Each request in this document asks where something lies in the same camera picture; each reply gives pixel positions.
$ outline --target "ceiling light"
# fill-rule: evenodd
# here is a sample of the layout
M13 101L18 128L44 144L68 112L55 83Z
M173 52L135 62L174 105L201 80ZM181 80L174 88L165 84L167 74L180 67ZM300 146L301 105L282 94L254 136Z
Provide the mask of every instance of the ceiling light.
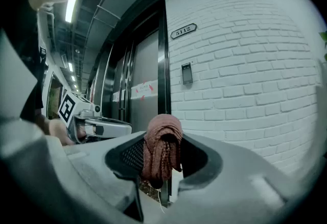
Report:
M72 22L72 16L74 11L76 0L68 0L67 9L66 9L66 22Z
M68 63L68 66L69 66L69 69L70 69L71 71L73 71L73 66L72 66L72 64L71 64L71 63Z

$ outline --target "white brick wall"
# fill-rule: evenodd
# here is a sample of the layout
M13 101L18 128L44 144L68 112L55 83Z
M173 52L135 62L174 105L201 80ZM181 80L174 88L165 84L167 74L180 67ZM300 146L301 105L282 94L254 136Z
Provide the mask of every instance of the white brick wall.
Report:
M166 0L172 114L186 132L253 150L288 174L301 167L317 117L316 62L295 22L270 0ZM181 84L191 62L194 83Z

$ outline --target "towel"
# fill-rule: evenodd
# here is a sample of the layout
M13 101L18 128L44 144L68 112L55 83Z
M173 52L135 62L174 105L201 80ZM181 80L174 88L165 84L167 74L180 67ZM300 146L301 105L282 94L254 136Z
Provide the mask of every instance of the towel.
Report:
M170 179L172 168L181 171L180 121L170 114L159 114L150 121L144 139L142 177L158 189Z

